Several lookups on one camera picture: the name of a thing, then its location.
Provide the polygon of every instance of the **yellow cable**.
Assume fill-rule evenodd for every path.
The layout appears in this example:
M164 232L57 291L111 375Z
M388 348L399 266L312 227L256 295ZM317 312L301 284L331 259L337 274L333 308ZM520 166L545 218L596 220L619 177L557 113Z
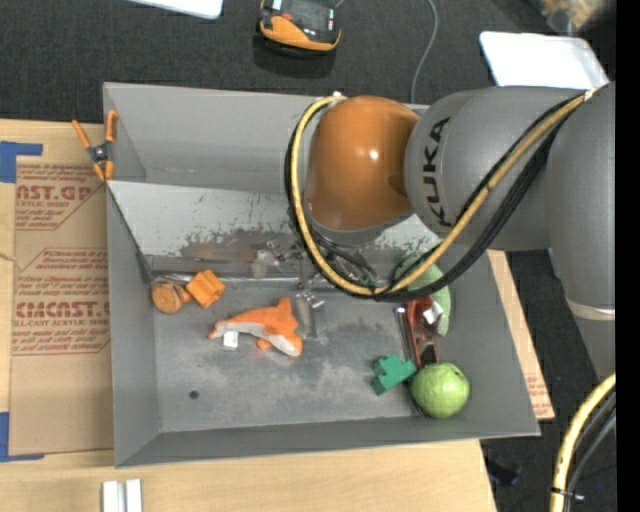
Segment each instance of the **yellow cable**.
M416 269L410 272L408 275L403 277L398 283L396 283L391 290L388 290L387 287L378 287L373 290L367 288L366 286L360 286L357 284L348 281L344 277L342 277L339 273L337 273L331 266L327 263L325 258L320 253L318 246L316 245L313 237L311 235L311 231L307 224L304 209L302 206L302 197L300 194L300 187L298 183L298 154L300 151L300 143L302 140L302 136L304 134L304 130L307 127L307 124L311 120L311 118L316 115L321 109L335 103L337 101L341 101L345 99L343 96L328 96L326 98L322 98L317 102L313 103L311 107L309 107L305 113L303 114L296 131L293 135L293 142L291 147L291 166L290 166L290 179L291 179L291 192L293 198L293 207L294 214L298 220L298 225L300 227L300 233L309 249L309 252L312 254L316 264L322 269L323 273L329 277L334 284L337 284L342 289L347 290L356 295L362 296L376 296L382 295L385 292L396 292L406 286L409 286L413 282L415 282L425 271L429 269L432 265L434 265L440 257L444 254L444 252L455 242L458 238L462 230L469 224L473 216L476 214L480 206L486 201L487 197L491 190L493 190L506 176L506 174L511 170L511 168L516 164L516 162L522 157L524 153L526 153L531 146L533 146L540 138L542 138L545 134L547 134L550 130L552 130L558 123L567 118L575 109L577 109L582 103L587 101L593 91L588 91L587 93L577 96L572 101L564 105L562 108L558 109L558 111L554 112L547 119L541 122L524 140L516 147L516 149L509 155L507 159L500 165L495 175L488 181L485 188L483 188L480 193L476 195L474 200L469 205L469 208L464 212L464 214L460 217L458 222L453 226L451 231L447 234L447 236L442 240L442 242L436 247L436 249L431 253L431 255Z
M573 451L575 449L576 441L580 435L580 431L587 422L589 416L594 411L604 398L611 392L616 385L616 374L612 373L609 377L603 380L591 394L582 402L580 409L573 417L569 430L565 434L565 437L560 446L558 452L558 459L556 461L556 471L553 477L553 489L551 493L551 500L549 504L550 512L562 512L564 508L565 495L564 491L567 489L567 474L569 472L569 465L573 457Z

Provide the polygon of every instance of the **orange plastic toy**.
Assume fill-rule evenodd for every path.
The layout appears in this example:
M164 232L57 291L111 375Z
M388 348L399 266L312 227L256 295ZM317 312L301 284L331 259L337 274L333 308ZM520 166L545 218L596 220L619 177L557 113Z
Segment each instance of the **orange plastic toy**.
M209 339L227 332L243 332L258 338L257 345L267 349L272 345L285 354L297 357L302 353L302 338L295 333L298 322L291 312L291 300L282 297L275 307L252 309L229 320L215 323Z
M220 298L226 286L211 270L205 270L198 272L186 288L196 302L206 309Z
M151 300L159 311L173 315L182 309L182 305L191 300L185 289L170 281L159 281L151 287Z

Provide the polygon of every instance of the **gray bin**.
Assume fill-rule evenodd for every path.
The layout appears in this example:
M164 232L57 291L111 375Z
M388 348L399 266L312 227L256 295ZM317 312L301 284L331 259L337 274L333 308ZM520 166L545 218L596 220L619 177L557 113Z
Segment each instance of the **gray bin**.
M325 325L307 330L300 357L259 350L249 335L235 350L207 338L216 320L285 295L298 304L295 278L309 263L256 280L252 248L293 240L282 169L313 100L105 85L105 113L120 116L107 207L117 466L539 434L486 256L451 286L450 329L438 340L440 358L472 386L447 420L419 414L404 385L381 396L371 386L378 358L404 356L393 304L319 280ZM434 237L410 217L371 251L394 263ZM201 267L226 280L219 301L155 310L149 270Z

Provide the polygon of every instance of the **orange foam piece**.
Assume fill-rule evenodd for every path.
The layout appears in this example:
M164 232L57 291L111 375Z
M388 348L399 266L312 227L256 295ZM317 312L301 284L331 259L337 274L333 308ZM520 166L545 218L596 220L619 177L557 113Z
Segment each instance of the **orange foam piece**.
M298 321L291 311L291 300L282 297L277 306L252 309L216 322L209 338L218 338L231 331L244 332L258 338L259 348L273 345L285 354L297 357L302 353L302 338L295 332Z
M204 270L198 272L186 288L198 304L208 308L220 298L226 286L211 270Z

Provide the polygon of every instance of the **brown cylinder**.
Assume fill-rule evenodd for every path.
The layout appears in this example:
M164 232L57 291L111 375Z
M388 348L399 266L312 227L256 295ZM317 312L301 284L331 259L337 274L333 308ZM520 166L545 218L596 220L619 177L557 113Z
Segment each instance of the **brown cylinder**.
M305 209L334 230L360 230L405 214L404 153L418 115L402 103L357 96L327 111L311 138Z
M185 302L191 300L191 296L176 283L159 281L151 287L151 300L159 311L173 315L180 311Z

